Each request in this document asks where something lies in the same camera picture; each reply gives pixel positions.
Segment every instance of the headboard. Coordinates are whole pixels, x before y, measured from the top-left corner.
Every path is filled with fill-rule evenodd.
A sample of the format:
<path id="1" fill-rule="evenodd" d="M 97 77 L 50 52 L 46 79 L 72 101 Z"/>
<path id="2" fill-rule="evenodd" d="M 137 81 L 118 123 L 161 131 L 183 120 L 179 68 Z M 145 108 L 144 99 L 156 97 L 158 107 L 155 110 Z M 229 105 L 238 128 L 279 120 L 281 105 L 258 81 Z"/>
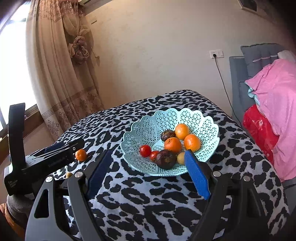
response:
<path id="1" fill-rule="evenodd" d="M 249 87 L 244 83 L 254 77 L 263 67 L 278 59 L 277 53 L 284 48 L 279 44 L 256 44 L 241 46 L 244 56 L 229 57 L 232 82 L 232 107 L 235 121 L 242 123 L 245 111 L 255 104 L 248 96 Z"/>

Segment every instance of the pink towel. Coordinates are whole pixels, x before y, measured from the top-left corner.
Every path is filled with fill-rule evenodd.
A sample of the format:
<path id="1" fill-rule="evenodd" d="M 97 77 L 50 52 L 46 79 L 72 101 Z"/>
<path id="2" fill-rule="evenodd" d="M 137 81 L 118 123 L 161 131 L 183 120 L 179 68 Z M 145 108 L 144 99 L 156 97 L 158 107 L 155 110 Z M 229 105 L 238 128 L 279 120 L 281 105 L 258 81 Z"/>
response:
<path id="1" fill-rule="evenodd" d="M 261 111 L 279 135 L 273 149 L 279 178 L 296 177 L 296 64 L 277 59 L 246 83 L 254 89 Z"/>

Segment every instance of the red cherry tomato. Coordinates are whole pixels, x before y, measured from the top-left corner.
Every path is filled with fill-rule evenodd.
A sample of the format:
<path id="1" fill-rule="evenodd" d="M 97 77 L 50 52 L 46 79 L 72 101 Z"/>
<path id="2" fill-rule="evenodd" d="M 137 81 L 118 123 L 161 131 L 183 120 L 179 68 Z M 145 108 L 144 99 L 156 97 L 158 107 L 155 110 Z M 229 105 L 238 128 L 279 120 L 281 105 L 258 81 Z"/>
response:
<path id="1" fill-rule="evenodd" d="M 157 157 L 157 154 L 159 153 L 159 151 L 153 151 L 150 154 L 150 160 L 154 161 Z"/>
<path id="2" fill-rule="evenodd" d="M 149 145 L 142 145 L 140 147 L 140 155 L 142 157 L 148 157 L 151 154 L 151 148 Z"/>

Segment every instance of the power cord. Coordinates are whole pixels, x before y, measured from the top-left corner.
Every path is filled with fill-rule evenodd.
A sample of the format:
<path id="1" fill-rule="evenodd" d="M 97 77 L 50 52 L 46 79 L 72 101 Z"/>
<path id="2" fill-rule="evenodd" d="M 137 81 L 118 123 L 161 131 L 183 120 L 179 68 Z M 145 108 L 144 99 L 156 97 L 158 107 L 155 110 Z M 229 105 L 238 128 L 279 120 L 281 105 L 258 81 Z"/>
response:
<path id="1" fill-rule="evenodd" d="M 217 69 L 218 69 L 218 71 L 219 71 L 219 75 L 220 75 L 220 78 L 221 78 L 221 80 L 222 80 L 223 87 L 224 87 L 225 93 L 226 93 L 226 95 L 227 95 L 228 102 L 229 102 L 229 104 L 230 104 L 230 106 L 231 106 L 232 112 L 233 112 L 234 116 L 236 117 L 236 119 L 238 120 L 238 122 L 240 123 L 240 126 L 241 126 L 241 128 L 242 128 L 242 124 L 241 124 L 241 122 L 239 121 L 239 119 L 237 118 L 237 116 L 236 116 L 236 114 L 235 114 L 235 112 L 234 112 L 234 110 L 233 110 L 233 108 L 232 108 L 231 102 L 230 102 L 230 100 L 229 100 L 229 97 L 228 97 L 228 94 L 227 94 L 227 91 L 226 91 L 226 88 L 225 88 L 225 85 L 224 85 L 224 81 L 223 81 L 223 79 L 222 79 L 222 76 L 221 76 L 221 73 L 220 73 L 220 70 L 219 70 L 219 67 L 218 67 L 218 64 L 217 64 L 217 59 L 216 59 L 216 58 L 217 58 L 217 55 L 216 55 L 216 54 L 213 54 L 213 57 L 215 58 L 215 63 L 216 63 Z"/>

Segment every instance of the lattice basket pattern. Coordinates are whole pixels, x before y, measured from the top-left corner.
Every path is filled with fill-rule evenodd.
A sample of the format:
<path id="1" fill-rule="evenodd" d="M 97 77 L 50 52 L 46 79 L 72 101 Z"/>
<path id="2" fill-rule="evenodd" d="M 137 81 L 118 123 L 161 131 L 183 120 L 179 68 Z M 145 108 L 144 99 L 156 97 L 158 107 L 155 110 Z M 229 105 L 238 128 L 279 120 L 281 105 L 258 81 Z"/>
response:
<path id="1" fill-rule="evenodd" d="M 156 111 L 153 116 L 143 116 L 139 122 L 134 122 L 131 131 L 124 133 L 120 147 L 124 153 L 123 159 L 128 165 L 151 176 L 178 176 L 187 172 L 185 165 L 176 164 L 172 169 L 159 168 L 149 158 L 140 156 L 139 149 L 142 145 L 151 146 L 152 150 L 163 150 L 164 142 L 160 134 L 167 129 L 175 130 L 179 123 L 186 124 L 190 133 L 195 134 L 201 140 L 201 148 L 194 153 L 199 161 L 206 162 L 215 152 L 220 138 L 218 137 L 218 125 L 214 124 L 212 117 L 204 117 L 199 110 L 191 111 L 184 108 L 177 111 L 170 108 L 166 111 Z"/>

